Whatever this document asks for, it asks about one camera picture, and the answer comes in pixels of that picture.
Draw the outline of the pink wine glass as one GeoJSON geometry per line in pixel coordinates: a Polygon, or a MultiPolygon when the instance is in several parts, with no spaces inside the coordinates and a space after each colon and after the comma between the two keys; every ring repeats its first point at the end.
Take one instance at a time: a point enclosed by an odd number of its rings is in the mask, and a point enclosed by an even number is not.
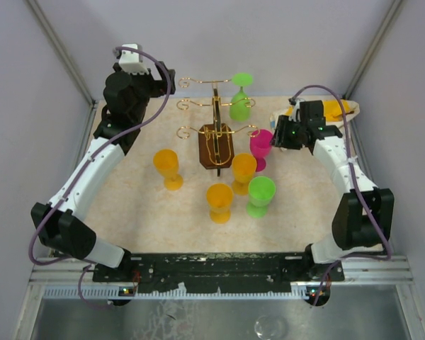
{"type": "Polygon", "coordinates": [[[254,131],[251,134],[251,137],[249,140],[249,149],[257,162],[256,172],[261,172],[266,168],[265,158],[268,156],[268,154],[271,151],[272,138],[273,138],[273,133],[265,129],[254,131]]]}

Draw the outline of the green wine glass back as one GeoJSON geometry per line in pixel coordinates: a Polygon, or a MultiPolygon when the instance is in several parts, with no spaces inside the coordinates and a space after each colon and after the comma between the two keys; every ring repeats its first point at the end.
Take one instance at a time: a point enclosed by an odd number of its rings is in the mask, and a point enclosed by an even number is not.
{"type": "Polygon", "coordinates": [[[232,83],[239,87],[238,92],[233,95],[230,106],[229,116],[231,119],[236,121],[245,121],[249,119],[251,103],[250,99],[244,91],[245,87],[250,86],[253,83],[253,76],[248,73],[237,73],[232,79],[232,83]]]}

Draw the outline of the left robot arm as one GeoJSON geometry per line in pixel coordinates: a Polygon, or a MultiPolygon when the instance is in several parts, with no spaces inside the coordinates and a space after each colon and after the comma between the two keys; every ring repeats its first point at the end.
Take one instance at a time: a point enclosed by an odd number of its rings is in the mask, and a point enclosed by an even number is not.
{"type": "Polygon", "coordinates": [[[73,174],[48,203],[36,203],[30,214],[36,231],[32,236],[28,256],[33,255],[36,241],[79,260],[108,267],[118,281],[127,280],[133,272],[129,251],[111,244],[84,223],[87,210],[110,172],[125,157],[146,122],[145,111],[151,98],[172,95],[176,91],[174,69],[159,61],[161,76],[156,80],[149,69],[138,72],[136,67],[114,64],[114,72],[105,82],[106,101],[101,121],[91,144],[73,174]]]}

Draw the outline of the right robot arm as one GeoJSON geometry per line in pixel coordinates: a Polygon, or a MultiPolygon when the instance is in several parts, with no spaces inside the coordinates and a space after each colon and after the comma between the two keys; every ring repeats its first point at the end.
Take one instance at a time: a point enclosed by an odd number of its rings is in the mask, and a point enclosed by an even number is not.
{"type": "Polygon", "coordinates": [[[347,256],[368,256],[381,245],[389,251],[395,197],[379,188],[351,154],[348,122],[359,114],[355,101],[305,101],[291,99],[286,110],[271,115],[271,141],[279,149],[309,149],[327,170],[341,199],[331,224],[331,233],[311,244],[311,254],[302,263],[310,280],[319,280],[327,264],[347,256]]]}

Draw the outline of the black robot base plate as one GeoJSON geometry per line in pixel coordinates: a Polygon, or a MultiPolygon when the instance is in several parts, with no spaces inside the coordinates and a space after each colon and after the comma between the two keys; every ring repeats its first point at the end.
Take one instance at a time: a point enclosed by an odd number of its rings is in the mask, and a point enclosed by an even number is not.
{"type": "Polygon", "coordinates": [[[318,282],[326,264],[304,252],[127,254],[117,268],[98,264],[95,283],[135,283],[141,293],[289,293],[295,282],[318,282]]]}

